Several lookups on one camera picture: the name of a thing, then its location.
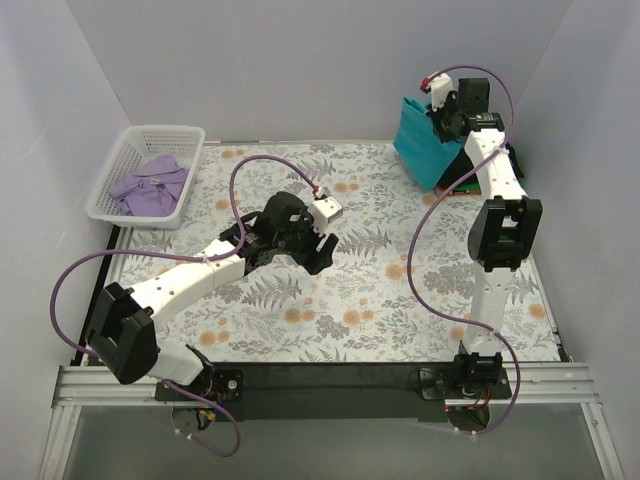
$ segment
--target plastic basket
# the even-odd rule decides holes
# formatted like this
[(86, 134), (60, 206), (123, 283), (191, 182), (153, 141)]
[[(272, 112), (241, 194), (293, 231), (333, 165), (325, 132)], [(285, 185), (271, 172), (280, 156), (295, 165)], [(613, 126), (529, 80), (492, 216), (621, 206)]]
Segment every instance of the plastic basket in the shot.
[[(87, 205), (87, 214), (120, 227), (179, 228), (200, 166), (203, 142), (204, 130), (198, 127), (139, 125), (128, 128), (120, 137), (100, 176)], [(174, 212), (167, 217), (136, 217), (120, 213), (116, 201), (109, 195), (109, 189), (127, 173), (167, 153), (173, 154), (180, 166), (189, 168)]]

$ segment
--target purple towel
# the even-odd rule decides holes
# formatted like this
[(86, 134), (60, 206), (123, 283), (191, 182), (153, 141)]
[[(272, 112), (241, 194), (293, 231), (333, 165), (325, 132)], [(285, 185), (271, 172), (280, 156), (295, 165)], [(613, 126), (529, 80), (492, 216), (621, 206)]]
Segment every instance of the purple towel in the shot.
[(137, 172), (118, 180), (109, 193), (120, 213), (136, 217), (166, 217), (176, 209), (188, 168), (178, 166), (173, 155), (160, 155)]

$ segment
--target white wall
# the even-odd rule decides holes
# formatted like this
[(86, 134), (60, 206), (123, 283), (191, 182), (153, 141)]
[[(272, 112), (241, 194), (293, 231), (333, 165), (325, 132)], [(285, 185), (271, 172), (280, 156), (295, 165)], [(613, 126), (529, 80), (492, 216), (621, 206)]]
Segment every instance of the white wall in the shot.
[(455, 63), (518, 97), (571, 0), (67, 3), (133, 123), (291, 140), (392, 138), (402, 96)]
[(574, 0), (522, 101), (518, 146), (545, 211), (534, 252), (568, 351), (587, 361), (640, 478), (640, 5)]
[[(108, 229), (83, 209), (87, 189), (129, 121), (63, 0), (0, 1), (0, 478), (35, 478), (58, 364), (48, 299), (57, 275), (104, 248)], [(64, 289), (72, 338), (98, 262)]]

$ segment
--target teal cloth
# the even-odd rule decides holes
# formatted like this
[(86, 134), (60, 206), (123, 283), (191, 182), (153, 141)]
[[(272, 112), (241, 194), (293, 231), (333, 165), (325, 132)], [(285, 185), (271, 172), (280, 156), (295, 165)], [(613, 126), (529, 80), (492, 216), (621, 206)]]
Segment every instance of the teal cloth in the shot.
[(440, 143), (433, 133), (431, 119), (427, 117), (429, 105), (422, 105), (414, 98), (402, 100), (400, 126), (393, 146), (420, 186), (432, 190), (458, 156), (460, 143)]

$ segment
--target floral pattern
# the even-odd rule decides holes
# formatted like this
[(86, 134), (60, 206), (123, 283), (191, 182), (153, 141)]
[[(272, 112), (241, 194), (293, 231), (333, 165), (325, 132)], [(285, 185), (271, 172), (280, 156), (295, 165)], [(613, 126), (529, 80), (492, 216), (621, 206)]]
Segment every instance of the floral pattern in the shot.
[[(435, 197), (412, 181), (387, 144), (209, 146), (177, 231), (134, 230), (129, 247), (196, 254), (233, 223), (229, 175), (247, 155), (287, 158), (344, 206), (333, 267), (312, 277), (288, 257), (224, 285), (177, 315), (160, 335), (195, 345), (213, 361), (449, 361), (464, 326), (429, 314), (406, 279), (409, 242)], [(278, 190), (310, 200), (281, 164), (247, 165), (237, 178), (241, 212), (261, 210)], [(436, 308), (469, 316), (473, 269), (467, 232), (482, 200), (448, 198), (426, 224), (414, 257), (416, 284)], [(119, 279), (133, 285), (175, 262), (127, 257)], [(525, 262), (509, 286), (502, 332), (523, 361), (559, 360), (539, 280)]]

